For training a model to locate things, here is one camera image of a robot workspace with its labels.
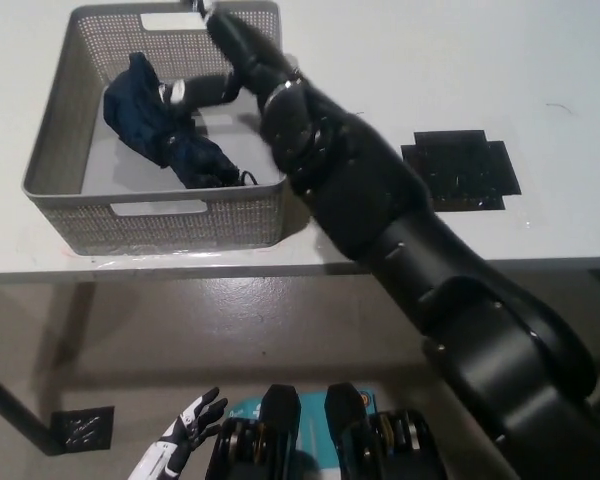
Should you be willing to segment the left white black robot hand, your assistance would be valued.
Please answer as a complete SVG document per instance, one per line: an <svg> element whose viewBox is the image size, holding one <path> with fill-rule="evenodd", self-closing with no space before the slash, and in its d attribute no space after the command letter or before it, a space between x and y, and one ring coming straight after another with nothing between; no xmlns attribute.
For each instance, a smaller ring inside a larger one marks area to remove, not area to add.
<svg viewBox="0 0 600 480"><path fill-rule="evenodd" d="M214 387L194 400L145 451L129 480L179 479L190 455L221 430L228 404Z"/></svg>

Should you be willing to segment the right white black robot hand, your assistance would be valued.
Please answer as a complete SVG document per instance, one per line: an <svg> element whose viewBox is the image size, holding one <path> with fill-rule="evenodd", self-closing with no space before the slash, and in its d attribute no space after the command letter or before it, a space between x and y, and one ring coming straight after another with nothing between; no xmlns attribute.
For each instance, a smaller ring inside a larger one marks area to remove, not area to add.
<svg viewBox="0 0 600 480"><path fill-rule="evenodd" d="M218 5L207 7L193 1L191 6L231 64L231 71L160 84L159 99L170 109L184 112L228 104L242 89L264 104L278 86L300 77L275 43L256 27Z"/></svg>

